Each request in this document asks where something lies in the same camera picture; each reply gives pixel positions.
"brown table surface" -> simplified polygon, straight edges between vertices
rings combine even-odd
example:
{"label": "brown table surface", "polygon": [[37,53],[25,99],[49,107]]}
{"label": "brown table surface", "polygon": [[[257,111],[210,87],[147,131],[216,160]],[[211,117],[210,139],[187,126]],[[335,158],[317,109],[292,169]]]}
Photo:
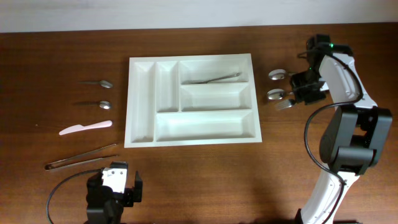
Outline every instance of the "brown table surface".
{"label": "brown table surface", "polygon": [[[110,30],[0,34],[0,217],[1,223],[46,223],[50,191],[74,173],[106,167],[111,160],[57,172],[44,165],[117,142],[99,155],[120,154],[144,180],[142,203],[126,208],[126,223],[250,223],[293,218],[309,199],[320,170],[303,145],[312,111],[331,103],[298,105],[276,112],[266,93],[288,88],[272,82],[277,68],[307,69],[296,54],[313,34],[349,44],[370,96],[398,114],[398,24],[265,26],[212,29]],[[124,149],[129,57],[251,53],[262,143]],[[77,84],[109,80],[114,88]],[[109,100],[110,111],[75,106]],[[310,145],[318,144],[333,110],[315,118]],[[111,119],[110,128],[59,136],[63,128]],[[379,164],[349,190],[336,220],[365,223],[398,220],[398,125],[393,123]],[[84,223],[86,181],[60,187],[50,204],[55,223]]]}

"white wall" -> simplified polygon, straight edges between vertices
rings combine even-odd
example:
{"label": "white wall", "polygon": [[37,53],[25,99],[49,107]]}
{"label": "white wall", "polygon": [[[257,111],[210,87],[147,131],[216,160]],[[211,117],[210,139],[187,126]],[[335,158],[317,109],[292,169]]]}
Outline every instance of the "white wall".
{"label": "white wall", "polygon": [[0,32],[394,21],[398,0],[0,0]]}

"cable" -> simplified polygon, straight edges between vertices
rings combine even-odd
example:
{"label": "cable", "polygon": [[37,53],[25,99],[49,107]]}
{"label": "cable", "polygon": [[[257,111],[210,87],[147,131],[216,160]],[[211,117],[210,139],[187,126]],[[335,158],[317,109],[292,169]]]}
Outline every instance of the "cable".
{"label": "cable", "polygon": [[77,174],[73,174],[70,177],[66,178],[65,180],[61,181],[59,184],[57,184],[57,186],[54,187],[54,189],[51,191],[49,198],[47,199],[47,203],[45,204],[45,213],[47,214],[47,220],[51,223],[54,224],[54,222],[52,222],[51,218],[50,218],[50,213],[49,213],[49,205],[50,205],[50,200],[52,198],[52,196],[54,195],[55,191],[62,185],[64,184],[66,181],[74,178],[74,177],[78,177],[80,175],[84,175],[84,174],[90,174],[90,173],[94,173],[94,172],[101,172],[101,169],[95,169],[95,170],[86,170]]}
{"label": "cable", "polygon": [[313,52],[313,53],[323,54],[323,55],[326,55],[326,56],[329,56],[329,57],[335,59],[338,63],[341,64],[341,66],[343,66],[343,67],[350,73],[350,75],[353,77],[353,79],[354,79],[354,81],[355,81],[355,83],[356,83],[356,85],[358,86],[358,89],[359,89],[359,95],[358,95],[357,99],[355,99],[355,100],[353,100],[353,101],[340,102],[340,103],[332,103],[332,104],[329,104],[329,105],[322,106],[321,108],[319,108],[319,109],[317,109],[316,111],[314,111],[314,112],[310,115],[310,117],[307,119],[307,122],[305,123],[305,127],[304,127],[304,144],[305,144],[305,149],[307,150],[308,155],[310,156],[311,160],[312,160],[319,168],[323,169],[324,171],[326,171],[326,172],[328,172],[328,173],[330,173],[330,174],[333,174],[335,177],[337,177],[337,178],[339,179],[339,181],[340,181],[340,183],[341,183],[340,192],[339,192],[339,194],[338,194],[338,196],[337,196],[336,202],[335,202],[333,208],[331,209],[331,212],[329,213],[329,215],[328,215],[327,218],[325,219],[325,221],[322,222],[322,224],[325,224],[325,223],[330,219],[330,217],[333,215],[333,213],[335,212],[335,210],[336,210],[336,208],[337,208],[337,206],[338,206],[338,204],[339,204],[339,201],[341,200],[341,197],[343,196],[344,187],[345,187],[345,185],[346,185],[347,183],[344,181],[344,179],[343,179],[340,175],[338,175],[337,173],[334,173],[334,172],[331,171],[330,169],[326,168],[324,165],[320,164],[320,163],[317,161],[317,159],[314,157],[314,155],[312,154],[312,152],[311,152],[311,150],[310,150],[310,146],[308,145],[308,128],[310,127],[311,120],[312,120],[319,112],[321,112],[321,111],[323,111],[323,110],[325,110],[325,109],[328,109],[328,108],[334,108],[334,107],[336,107],[336,106],[345,106],[345,105],[352,105],[352,104],[354,104],[354,103],[357,103],[357,102],[359,102],[359,101],[362,99],[362,97],[363,97],[363,91],[362,91],[361,83],[359,82],[358,77],[355,75],[355,73],[352,71],[352,69],[350,69],[349,66],[348,66],[347,64],[345,64],[342,60],[340,60],[339,58],[335,57],[332,53],[324,52],[324,51],[318,50],[318,49],[313,49],[313,50],[308,50],[308,51],[305,51],[305,52],[303,52],[303,53],[300,53],[300,54],[297,55],[297,57],[298,57],[298,58],[305,58],[305,57],[302,56],[303,54],[312,53],[312,52]]}

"white tray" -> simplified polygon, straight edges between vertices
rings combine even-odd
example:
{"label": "white tray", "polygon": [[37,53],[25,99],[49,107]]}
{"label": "white tray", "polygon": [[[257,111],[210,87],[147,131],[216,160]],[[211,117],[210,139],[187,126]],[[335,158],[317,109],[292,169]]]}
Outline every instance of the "white tray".
{"label": "white tray", "polygon": [[124,147],[261,141],[250,54],[130,58]]}

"pink knife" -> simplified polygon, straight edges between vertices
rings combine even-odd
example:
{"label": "pink knife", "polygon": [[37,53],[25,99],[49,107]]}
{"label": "pink knife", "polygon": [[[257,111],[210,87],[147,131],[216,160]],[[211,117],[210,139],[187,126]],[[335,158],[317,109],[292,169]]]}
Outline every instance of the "pink knife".
{"label": "pink knife", "polygon": [[60,135],[74,133],[77,131],[84,131],[94,128],[106,128],[112,126],[112,121],[103,121],[96,124],[91,124],[87,126],[83,126],[81,124],[70,126],[69,128],[65,128],[64,130],[60,131]]}

